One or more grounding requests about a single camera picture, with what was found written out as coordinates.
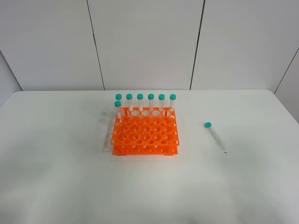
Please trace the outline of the teal-capped test tube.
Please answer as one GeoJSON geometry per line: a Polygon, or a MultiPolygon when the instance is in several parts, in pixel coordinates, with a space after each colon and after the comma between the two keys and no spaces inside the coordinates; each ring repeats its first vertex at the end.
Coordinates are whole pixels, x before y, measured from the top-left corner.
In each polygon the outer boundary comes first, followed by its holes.
{"type": "Polygon", "coordinates": [[[221,137],[217,134],[216,130],[212,126],[211,122],[206,122],[204,124],[204,127],[209,131],[209,133],[213,136],[213,138],[216,140],[219,147],[224,151],[224,153],[227,153],[227,148],[224,144],[224,141],[221,139],[221,137]]]}

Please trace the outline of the orange test tube rack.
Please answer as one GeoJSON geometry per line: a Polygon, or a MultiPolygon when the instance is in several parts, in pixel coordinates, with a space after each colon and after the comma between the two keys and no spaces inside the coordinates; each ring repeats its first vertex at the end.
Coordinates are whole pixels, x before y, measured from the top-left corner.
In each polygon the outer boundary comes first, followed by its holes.
{"type": "Polygon", "coordinates": [[[123,108],[121,117],[115,118],[111,138],[113,154],[123,155],[177,155],[179,146],[175,111],[152,112],[147,107],[142,112],[137,107],[123,108]]]}

